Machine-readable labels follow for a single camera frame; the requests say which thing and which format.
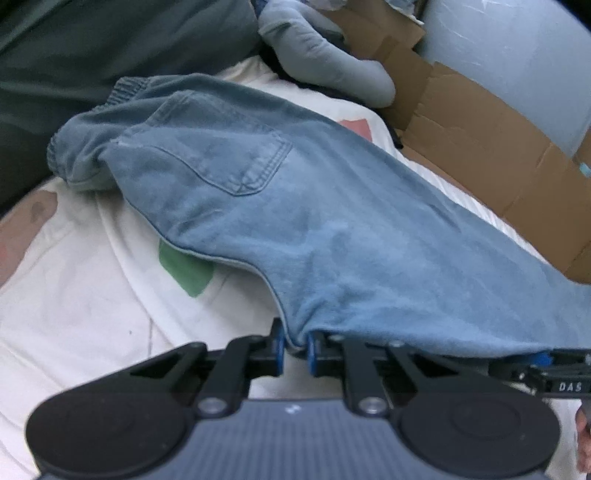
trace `mattress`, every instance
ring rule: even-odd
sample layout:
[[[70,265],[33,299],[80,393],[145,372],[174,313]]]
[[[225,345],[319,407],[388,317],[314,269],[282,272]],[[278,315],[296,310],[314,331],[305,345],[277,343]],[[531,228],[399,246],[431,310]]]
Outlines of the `mattress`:
[[[539,253],[484,205],[406,159],[378,115],[280,80],[259,57],[220,77],[277,95],[363,135],[483,218],[532,255]],[[11,237],[23,221],[31,243]],[[71,192],[54,179],[0,223],[3,242],[28,247],[0,268],[0,478],[37,474],[24,425],[45,398],[191,340],[223,348],[232,338],[265,334],[277,308],[251,273],[171,250],[117,192]],[[340,384],[313,379],[305,362],[286,357],[285,375],[253,382],[251,397],[340,396]],[[584,478],[575,470],[578,401],[553,401],[562,437],[548,473]]]

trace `red patch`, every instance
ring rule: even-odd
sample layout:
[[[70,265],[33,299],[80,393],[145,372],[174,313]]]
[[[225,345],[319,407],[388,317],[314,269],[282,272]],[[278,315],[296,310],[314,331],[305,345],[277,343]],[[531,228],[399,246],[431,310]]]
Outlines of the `red patch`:
[[[368,121],[365,118],[362,120],[341,120],[339,123],[370,142],[374,140],[371,136]]]

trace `blue jeans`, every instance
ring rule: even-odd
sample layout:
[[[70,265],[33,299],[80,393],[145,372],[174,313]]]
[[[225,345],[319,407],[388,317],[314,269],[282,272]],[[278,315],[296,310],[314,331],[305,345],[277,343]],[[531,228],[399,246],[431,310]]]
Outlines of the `blue jeans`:
[[[311,330],[494,357],[591,346],[575,284],[348,129],[200,74],[120,80],[48,148],[78,190],[118,186],[173,247],[268,283]]]

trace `bolt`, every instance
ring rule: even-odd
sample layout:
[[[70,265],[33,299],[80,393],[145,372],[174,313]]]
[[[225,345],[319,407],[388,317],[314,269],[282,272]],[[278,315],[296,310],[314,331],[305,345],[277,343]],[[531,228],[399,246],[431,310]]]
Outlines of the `bolt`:
[[[367,415],[381,415],[388,409],[388,404],[383,398],[366,397],[359,402],[359,409]]]
[[[227,407],[228,404],[225,400],[216,397],[204,398],[197,405],[197,408],[201,411],[201,413],[208,416],[219,415],[220,413],[223,413]]]

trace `cardboard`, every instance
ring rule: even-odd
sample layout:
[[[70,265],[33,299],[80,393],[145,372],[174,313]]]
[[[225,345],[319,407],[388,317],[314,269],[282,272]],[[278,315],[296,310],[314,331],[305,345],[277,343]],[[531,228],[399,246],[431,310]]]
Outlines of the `cardboard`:
[[[356,14],[358,18],[370,21],[381,32],[390,35],[407,48],[413,48],[425,36],[425,31],[420,25],[394,10],[384,0],[348,0],[346,7],[340,11],[344,9]]]
[[[367,2],[370,6],[378,2]],[[400,17],[402,23],[411,23],[411,38],[399,40],[390,35],[390,31],[382,31],[365,17],[350,10],[350,7],[361,9],[358,2],[351,1],[346,8],[334,12],[323,11],[322,14],[335,22],[344,32],[351,47],[351,54],[362,60],[376,60],[384,65],[388,74],[396,85],[396,97],[394,104],[379,113],[391,128],[405,130],[413,116],[418,101],[423,94],[427,79],[431,71],[431,65],[411,50],[415,40],[419,37],[414,32],[415,28],[424,30],[409,18],[393,10],[386,3],[388,11],[394,18]]]
[[[576,163],[586,163],[591,167],[591,128],[587,131],[583,143],[574,154],[574,160]]]
[[[379,113],[402,131],[403,153],[491,208],[568,278],[591,283],[591,179],[579,166],[491,92],[413,52],[422,28],[384,0],[349,0],[328,16],[354,55],[394,80],[394,103]],[[591,131],[574,160],[591,167]]]

